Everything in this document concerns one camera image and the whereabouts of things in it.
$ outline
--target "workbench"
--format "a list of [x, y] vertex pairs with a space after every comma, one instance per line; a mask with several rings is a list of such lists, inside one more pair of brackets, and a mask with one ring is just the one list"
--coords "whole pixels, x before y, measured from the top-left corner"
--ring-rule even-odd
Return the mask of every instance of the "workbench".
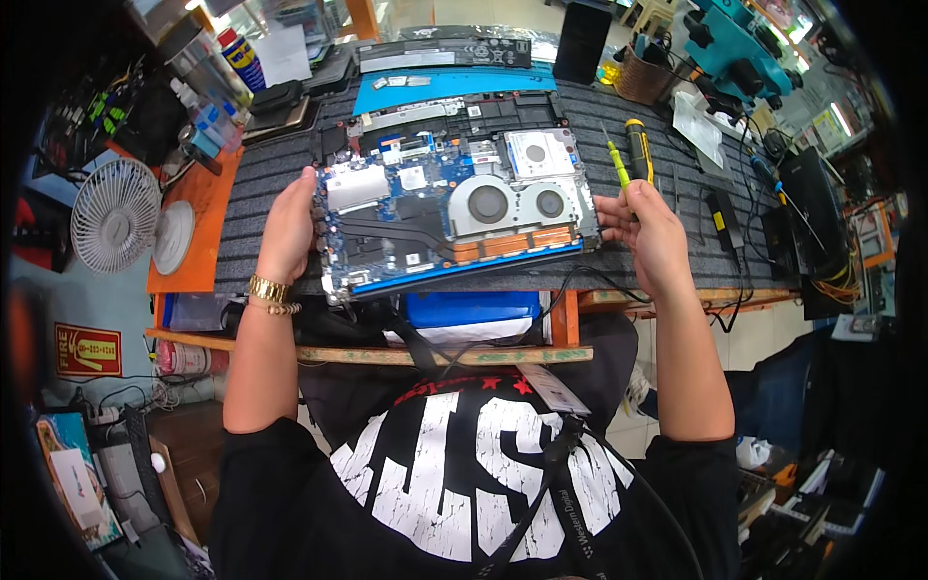
[[[241, 294], [247, 291], [248, 280], [254, 272], [261, 247], [264, 221], [275, 196], [287, 184], [300, 176], [305, 165], [312, 163], [314, 140], [320, 138], [319, 131], [351, 117], [359, 85], [360, 79], [355, 79], [343, 94], [320, 98], [317, 101], [319, 112], [316, 123], [310, 130], [250, 146], [240, 155], [240, 160], [232, 160], [237, 170], [231, 190], [227, 189], [229, 176], [224, 172], [221, 178], [215, 179], [217, 183], [222, 183], [221, 187], [210, 193], [213, 196], [212, 209], [203, 215], [200, 213], [197, 215], [197, 229], [208, 229], [211, 233], [210, 240], [214, 239], [215, 245], [211, 243], [207, 247], [202, 247], [202, 241], [195, 239], [190, 252], [196, 253], [200, 259], [196, 266], [187, 268], [183, 277], [174, 276], [173, 280], [162, 280], [154, 289], [149, 277], [149, 291], [156, 293], [156, 310], [159, 292], [213, 291]], [[690, 267], [703, 306], [707, 312], [719, 312], [726, 307], [728, 308], [726, 312], [730, 312], [731, 305], [738, 299], [741, 279], [730, 253], [721, 248], [715, 234], [712, 215], [705, 205], [704, 197], [709, 187], [719, 187], [731, 192], [732, 204], [743, 232], [744, 222], [751, 207], [750, 194], [744, 186], [741, 175], [743, 168], [746, 171], [745, 177], [748, 184], [754, 189], [753, 195], [757, 203], [763, 206], [758, 208], [758, 213], [763, 213], [766, 208], [775, 205], [775, 200], [771, 196], [762, 195], [762, 188], [757, 182], [754, 170], [747, 162], [746, 155], [739, 156], [738, 140], [723, 135], [725, 152], [734, 165], [735, 180], [734, 183], [730, 183], [702, 173], [695, 158], [685, 152], [689, 150], [688, 144], [678, 135], [670, 136], [670, 122], [651, 108], [620, 98], [610, 86], [601, 84], [584, 86], [561, 81], [557, 82], [557, 86], [565, 115], [577, 139], [580, 158], [586, 165], [586, 177], [590, 189], [595, 195], [616, 196], [620, 189], [612, 160], [605, 147], [600, 122], [605, 124], [606, 130], [616, 147], [620, 149], [624, 159], [629, 159], [625, 121], [637, 118], [644, 122], [651, 146], [654, 184], [659, 186], [664, 199], [671, 210], [674, 210], [673, 174], [674, 165], [676, 165], [680, 197], [678, 215], [688, 234], [698, 238], [699, 232], [702, 231], [704, 245], [693, 239], [688, 242]], [[204, 195], [203, 186], [199, 190], [199, 194], [190, 192], [188, 195]], [[174, 198], [184, 199], [183, 195], [175, 195]], [[217, 229], [221, 230], [220, 236], [215, 234]], [[751, 229], [754, 245], [763, 257], [758, 257], [750, 248], [746, 249], [745, 255], [750, 265], [754, 292], [751, 299], [742, 305], [742, 311], [761, 308], [798, 295], [797, 288], [791, 288], [785, 282], [772, 279], [766, 260], [767, 249], [759, 219], [752, 221]], [[631, 253], [619, 243], [609, 242], [601, 249], [580, 257], [551, 264], [527, 266], [525, 269], [488, 272], [478, 277], [435, 282], [423, 287], [422, 290], [553, 290], [561, 286], [567, 273], [577, 264], [593, 266], [621, 286], [637, 287]], [[306, 275], [297, 280], [293, 291], [300, 294], [322, 293], [317, 262], [315, 266], [310, 265]], [[743, 283], [744, 294], [747, 296], [749, 294], [748, 282], [745, 279]], [[538, 362], [555, 362], [555, 359], [566, 362], [584, 360], [592, 356], [591, 352], [571, 352], [571, 349], [580, 346], [576, 327], [576, 317], [580, 312], [624, 309], [630, 315], [634, 313], [635, 316], [653, 316], [651, 305], [630, 302], [624, 294], [616, 290], [604, 290], [603, 286], [601, 279], [595, 276], [584, 273], [573, 276], [565, 300], [561, 301], [559, 309], [552, 314], [555, 349], [550, 350], [551, 347], [548, 347], [548, 351], [543, 352], [545, 349], [539, 347], [538, 353], [532, 355], [533, 361], [537, 358]], [[155, 320], [155, 328], [149, 335], [172, 338], [171, 335], [175, 333], [159, 329], [157, 312]], [[194, 340], [193, 343], [231, 350], [231, 345], [225, 342], [217, 343], [215, 342], [217, 339], [209, 339], [206, 341], [207, 344], [202, 340], [206, 338], [196, 337], [192, 340]], [[408, 354], [403, 351], [396, 352], [395, 349], [388, 349], [393, 351], [388, 354], [382, 353], [379, 349], [369, 349], [362, 354], [357, 349], [352, 349], [350, 354], [345, 353], [345, 350], [303, 348], [300, 351], [300, 358], [341, 362], [350, 359], [354, 362], [375, 364], [411, 363]], [[486, 356], [475, 353], [479, 351], [468, 352], [461, 362], [490, 364], [489, 362], [481, 363], [478, 359], [480, 357], [485, 359]], [[527, 351], [522, 350], [518, 357], [528, 355]], [[494, 359], [493, 363], [501, 364], [515, 360], [500, 356]], [[436, 356], [436, 361], [443, 363], [444, 359]]]

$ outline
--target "red sign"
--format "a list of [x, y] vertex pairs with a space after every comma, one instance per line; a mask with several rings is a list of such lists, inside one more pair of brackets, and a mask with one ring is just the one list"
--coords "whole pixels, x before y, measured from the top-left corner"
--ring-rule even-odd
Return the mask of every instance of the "red sign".
[[59, 376], [122, 376], [122, 334], [115, 330], [56, 322], [55, 355]]

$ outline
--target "red star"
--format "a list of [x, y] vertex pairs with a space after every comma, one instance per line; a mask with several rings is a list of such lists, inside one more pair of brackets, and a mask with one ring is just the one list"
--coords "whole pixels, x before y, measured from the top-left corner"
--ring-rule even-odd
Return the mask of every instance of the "red star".
[[519, 394], [531, 394], [532, 393], [532, 389], [530, 389], [529, 386], [525, 384], [525, 381], [523, 379], [519, 379], [515, 381], [512, 384], [512, 387], [514, 389], [517, 389], [519, 391]]

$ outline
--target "electric fan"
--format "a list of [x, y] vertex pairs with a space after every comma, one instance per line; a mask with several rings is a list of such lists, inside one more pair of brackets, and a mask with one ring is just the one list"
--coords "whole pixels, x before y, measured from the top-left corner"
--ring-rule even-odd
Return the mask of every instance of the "electric fan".
[[161, 187], [145, 163], [119, 158], [87, 177], [71, 213], [74, 253], [99, 274], [129, 267], [152, 242], [164, 275], [180, 266], [193, 237], [193, 208], [172, 203], [159, 217]]

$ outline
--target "hard disk drive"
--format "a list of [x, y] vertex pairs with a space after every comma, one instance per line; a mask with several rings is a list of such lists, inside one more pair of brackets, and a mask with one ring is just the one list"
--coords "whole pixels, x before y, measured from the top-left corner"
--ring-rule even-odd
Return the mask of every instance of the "hard disk drive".
[[330, 303], [599, 246], [569, 129], [445, 138], [378, 137], [320, 171], [314, 216]]

